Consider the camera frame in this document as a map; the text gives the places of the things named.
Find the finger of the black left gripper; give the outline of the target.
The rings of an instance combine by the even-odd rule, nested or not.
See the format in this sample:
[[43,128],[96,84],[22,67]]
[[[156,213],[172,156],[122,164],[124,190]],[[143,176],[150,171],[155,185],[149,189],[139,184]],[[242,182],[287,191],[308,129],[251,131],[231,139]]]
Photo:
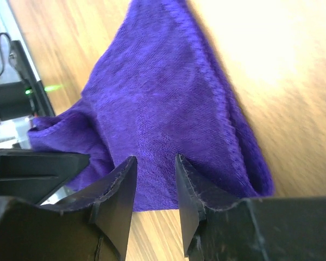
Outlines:
[[42,204],[88,165],[85,154],[0,149],[0,196]]

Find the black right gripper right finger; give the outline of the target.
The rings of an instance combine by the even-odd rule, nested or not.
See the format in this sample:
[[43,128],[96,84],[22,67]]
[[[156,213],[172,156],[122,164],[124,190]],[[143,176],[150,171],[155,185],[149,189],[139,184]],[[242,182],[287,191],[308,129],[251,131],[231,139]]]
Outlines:
[[181,154],[175,175],[189,260],[326,260],[326,197],[237,198]]

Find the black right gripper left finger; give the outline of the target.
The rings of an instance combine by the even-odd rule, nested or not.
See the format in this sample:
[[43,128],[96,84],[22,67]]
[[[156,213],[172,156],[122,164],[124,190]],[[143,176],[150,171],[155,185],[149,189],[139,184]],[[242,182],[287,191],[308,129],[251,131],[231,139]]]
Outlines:
[[125,260],[137,159],[56,204],[0,196],[0,260]]

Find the purple towel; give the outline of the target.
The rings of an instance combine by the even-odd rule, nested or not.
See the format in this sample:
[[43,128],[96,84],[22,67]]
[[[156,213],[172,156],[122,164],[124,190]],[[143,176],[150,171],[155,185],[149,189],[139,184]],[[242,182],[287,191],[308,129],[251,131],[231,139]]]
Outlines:
[[28,133],[37,151],[87,154],[78,191],[138,161],[133,210],[176,209],[175,155],[237,197],[270,196],[257,140],[185,1],[132,1],[81,99]]

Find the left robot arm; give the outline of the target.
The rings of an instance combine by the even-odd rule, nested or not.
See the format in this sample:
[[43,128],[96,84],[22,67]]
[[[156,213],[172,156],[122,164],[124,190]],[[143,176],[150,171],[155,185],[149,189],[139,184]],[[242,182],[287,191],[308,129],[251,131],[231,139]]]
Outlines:
[[[8,33],[0,33],[0,60],[0,76],[9,64],[20,78],[0,84],[0,123],[24,116],[50,116],[53,110],[43,84],[33,75],[21,43]],[[89,156],[79,153],[34,152],[21,145],[0,148],[0,196],[42,204],[88,164]]]

